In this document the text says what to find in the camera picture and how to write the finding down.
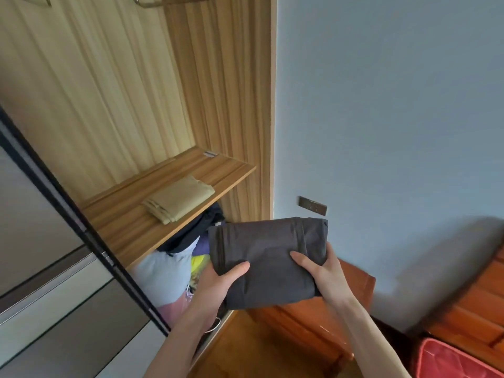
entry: hand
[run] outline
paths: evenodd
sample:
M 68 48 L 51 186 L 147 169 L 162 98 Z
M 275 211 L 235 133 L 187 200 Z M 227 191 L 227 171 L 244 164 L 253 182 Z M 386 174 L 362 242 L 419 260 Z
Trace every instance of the hand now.
M 249 268 L 250 263 L 245 261 L 226 274 L 219 276 L 210 262 L 201 273 L 198 288 L 187 310 L 194 311 L 198 316 L 202 316 L 206 329 L 211 327 L 229 287 L 238 277 L 243 276 Z
M 305 268 L 315 279 L 318 290 L 323 298 L 334 308 L 340 303 L 353 297 L 353 293 L 348 286 L 341 264 L 334 254 L 330 242 L 326 243 L 327 260 L 324 265 L 315 264 L 312 260 L 299 252 L 291 252 L 293 260 L 301 267 Z

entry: pink clothing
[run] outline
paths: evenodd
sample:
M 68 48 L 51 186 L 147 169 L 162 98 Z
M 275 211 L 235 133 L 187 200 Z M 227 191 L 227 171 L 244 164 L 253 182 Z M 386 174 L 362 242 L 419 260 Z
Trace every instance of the pink clothing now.
M 175 302 L 157 307 L 159 314 L 161 314 L 161 317 L 164 318 L 170 328 L 175 326 L 182 313 L 187 309 L 191 298 L 192 294 L 184 291 Z

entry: wooden shelf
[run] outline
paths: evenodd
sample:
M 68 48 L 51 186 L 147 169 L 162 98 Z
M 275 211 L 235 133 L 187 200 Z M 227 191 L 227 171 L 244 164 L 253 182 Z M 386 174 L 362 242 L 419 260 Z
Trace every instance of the wooden shelf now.
M 81 205 L 86 218 L 124 267 L 135 265 L 255 170 L 255 166 L 236 159 L 221 154 L 209 158 L 204 152 L 192 147 Z M 163 225 L 141 203 L 153 192 L 188 175 L 211 185 L 215 194 L 180 220 Z

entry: forearm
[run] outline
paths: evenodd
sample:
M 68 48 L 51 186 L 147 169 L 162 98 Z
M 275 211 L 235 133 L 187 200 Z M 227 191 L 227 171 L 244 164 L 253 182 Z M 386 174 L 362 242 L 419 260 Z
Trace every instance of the forearm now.
M 185 378 L 201 336 L 205 318 L 187 309 L 151 362 L 144 378 Z
M 365 378 L 410 377 L 394 349 L 355 297 L 331 306 L 346 330 Z

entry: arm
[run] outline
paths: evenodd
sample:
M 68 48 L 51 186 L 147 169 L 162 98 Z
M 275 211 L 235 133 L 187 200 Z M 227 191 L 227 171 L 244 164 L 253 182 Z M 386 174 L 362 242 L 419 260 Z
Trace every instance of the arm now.
M 331 244 L 327 243 L 327 261 L 323 266 L 298 252 L 291 252 L 291 256 L 312 274 L 329 310 L 343 324 L 364 377 L 409 378 L 394 349 L 350 290 Z
M 205 268 L 191 303 L 157 352 L 144 378 L 187 376 L 198 342 L 213 324 L 227 290 L 249 267 L 246 261 L 222 276 L 215 273 L 211 263 Z

